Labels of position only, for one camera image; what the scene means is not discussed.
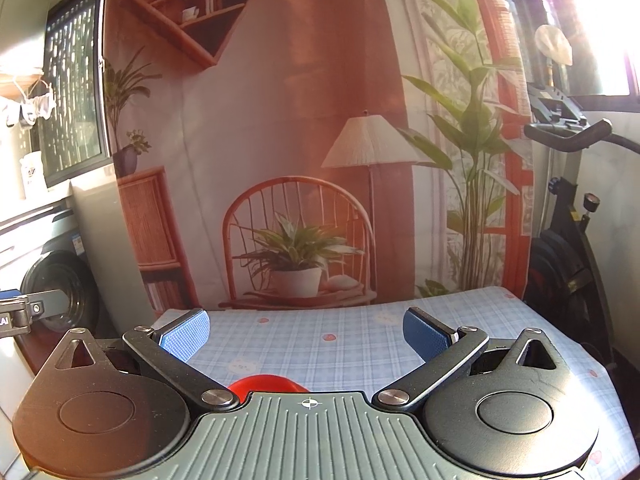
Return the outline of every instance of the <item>floor lamp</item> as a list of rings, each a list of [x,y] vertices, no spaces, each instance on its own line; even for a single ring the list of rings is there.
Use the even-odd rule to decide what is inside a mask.
[[[348,168],[366,166],[369,173],[369,214],[374,240],[374,183],[372,166],[395,162],[420,162],[422,159],[398,131],[380,115],[364,112],[361,117],[347,120],[334,145],[322,163],[323,168]],[[371,285],[376,290],[378,284],[375,248],[371,263]]]

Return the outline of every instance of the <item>red bowl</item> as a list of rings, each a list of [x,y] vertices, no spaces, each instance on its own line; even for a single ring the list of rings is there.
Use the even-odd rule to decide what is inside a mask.
[[[229,389],[244,402],[249,392],[269,392],[273,394],[307,394],[309,390],[278,375],[251,375],[236,381]]]

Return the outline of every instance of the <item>vase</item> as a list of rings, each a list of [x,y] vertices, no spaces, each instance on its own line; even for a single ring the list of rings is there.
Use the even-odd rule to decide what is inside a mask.
[[[283,298],[312,298],[318,295],[322,269],[272,270],[271,279]]]
[[[113,154],[113,166],[117,177],[127,176],[136,171],[138,154],[133,144],[128,144]]]

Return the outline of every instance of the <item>white lampshade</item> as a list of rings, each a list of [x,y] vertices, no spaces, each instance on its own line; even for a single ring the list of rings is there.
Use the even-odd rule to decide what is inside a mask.
[[[371,166],[424,159],[381,115],[349,119],[322,163],[323,168]]]

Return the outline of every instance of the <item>metal screw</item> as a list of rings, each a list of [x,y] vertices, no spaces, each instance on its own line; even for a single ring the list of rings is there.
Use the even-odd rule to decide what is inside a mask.
[[[233,402],[234,394],[228,390],[207,390],[200,398],[212,406],[226,406]]]
[[[402,406],[409,402],[409,394],[402,390],[382,390],[378,394],[378,400],[390,406]]]

